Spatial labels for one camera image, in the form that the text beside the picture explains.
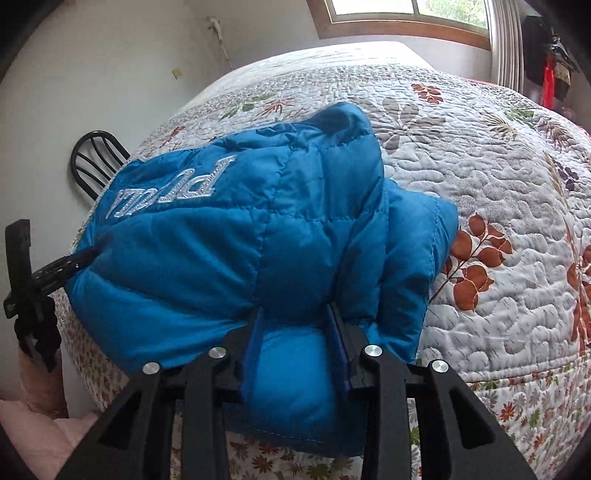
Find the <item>person's left hand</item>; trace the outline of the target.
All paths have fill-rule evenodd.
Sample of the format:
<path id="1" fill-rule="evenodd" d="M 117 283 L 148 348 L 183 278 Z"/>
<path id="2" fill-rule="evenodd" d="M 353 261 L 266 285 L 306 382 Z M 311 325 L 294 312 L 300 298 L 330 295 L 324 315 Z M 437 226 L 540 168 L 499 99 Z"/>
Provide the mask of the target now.
<path id="1" fill-rule="evenodd" d="M 68 418 L 60 352 L 55 360 L 55 368 L 48 371 L 44 364 L 37 366 L 31 357 L 18 351 L 20 399 L 35 413 L 51 419 Z"/>

